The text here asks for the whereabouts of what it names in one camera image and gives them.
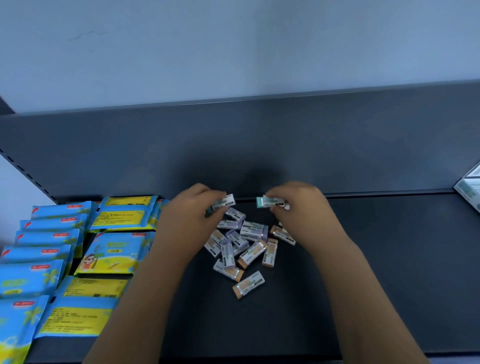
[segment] left hand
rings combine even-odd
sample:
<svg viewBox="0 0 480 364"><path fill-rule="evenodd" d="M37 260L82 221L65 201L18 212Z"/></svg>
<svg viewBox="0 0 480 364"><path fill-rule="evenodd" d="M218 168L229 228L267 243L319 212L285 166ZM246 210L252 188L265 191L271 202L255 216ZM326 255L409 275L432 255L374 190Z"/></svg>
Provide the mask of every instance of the left hand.
<svg viewBox="0 0 480 364"><path fill-rule="evenodd" d="M221 207L205 217L205 211L225 197L225 191L211 190L197 183L177 195L163 209L158 219L151 253L187 264L200 251L216 229L228 207Z"/></svg>

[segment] white wall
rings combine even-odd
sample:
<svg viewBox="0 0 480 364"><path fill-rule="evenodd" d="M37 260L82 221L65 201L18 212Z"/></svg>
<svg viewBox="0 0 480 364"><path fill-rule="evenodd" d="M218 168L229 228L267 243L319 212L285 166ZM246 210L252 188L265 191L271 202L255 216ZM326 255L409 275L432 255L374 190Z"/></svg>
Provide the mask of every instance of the white wall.
<svg viewBox="0 0 480 364"><path fill-rule="evenodd" d="M13 243L19 221L30 218L33 205L54 203L0 157L0 250L4 244Z"/></svg>
<svg viewBox="0 0 480 364"><path fill-rule="evenodd" d="M21 113L474 79L479 19L478 0L0 0L0 95ZM0 158L0 241L48 203Z"/></svg>

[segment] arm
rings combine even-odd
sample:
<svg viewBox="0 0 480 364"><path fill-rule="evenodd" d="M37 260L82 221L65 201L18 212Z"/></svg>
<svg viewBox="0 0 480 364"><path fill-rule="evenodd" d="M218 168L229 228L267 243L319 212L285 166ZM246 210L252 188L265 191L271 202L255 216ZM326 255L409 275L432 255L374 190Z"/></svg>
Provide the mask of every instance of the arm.
<svg viewBox="0 0 480 364"><path fill-rule="evenodd" d="M289 182L266 194L288 200L272 212L312 255L330 299L346 364L427 364L361 250L318 188Z"/></svg>
<svg viewBox="0 0 480 364"><path fill-rule="evenodd" d="M202 184L183 191L162 211L150 253L84 360L84 364L158 363L173 296L190 260L222 219L206 209L226 193Z"/></svg>

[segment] cartoon girl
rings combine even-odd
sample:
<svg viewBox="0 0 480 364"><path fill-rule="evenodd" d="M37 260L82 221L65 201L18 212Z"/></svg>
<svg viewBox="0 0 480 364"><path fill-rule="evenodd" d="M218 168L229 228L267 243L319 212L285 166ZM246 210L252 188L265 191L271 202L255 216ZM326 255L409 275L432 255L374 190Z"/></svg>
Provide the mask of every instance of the cartoon girl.
<svg viewBox="0 0 480 364"><path fill-rule="evenodd" d="M89 254L84 257L82 262L80 263L80 269L93 269L95 268L96 261L98 258L95 254Z"/></svg>

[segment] pile of erasers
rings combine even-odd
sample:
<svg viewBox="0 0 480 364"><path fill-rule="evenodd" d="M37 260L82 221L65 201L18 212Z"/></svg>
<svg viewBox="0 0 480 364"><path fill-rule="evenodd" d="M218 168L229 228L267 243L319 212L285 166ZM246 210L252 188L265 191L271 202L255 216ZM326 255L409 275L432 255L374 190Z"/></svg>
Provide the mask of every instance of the pile of erasers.
<svg viewBox="0 0 480 364"><path fill-rule="evenodd" d="M290 206L282 198L257 197L257 207L271 207L282 206L289 209ZM235 199L232 194L215 201L211 205L207 213L212 213L217 208L224 206L235 205ZM205 244L207 249L215 258L220 254L221 259L218 259L213 266L213 269L231 279L238 284L233 286L233 291L238 299L242 298L254 288L265 283L260 271L256 271L251 276L241 280L244 270L260 255L264 254L262 265L273 268L275 265L276 250L278 247L278 240L268 237L268 226L257 224L256 222L247 221L247 216L240 211L230 207L225 213L233 220L221 220L217 225L217 229L228 230L222 234L219 230L215 230ZM278 223L280 227L273 226L270 229L270 234L278 239L281 239L289 244L295 245L296 241L292 239L290 234ZM240 255L237 264L242 268L238 268L235 264L235 257Z"/></svg>

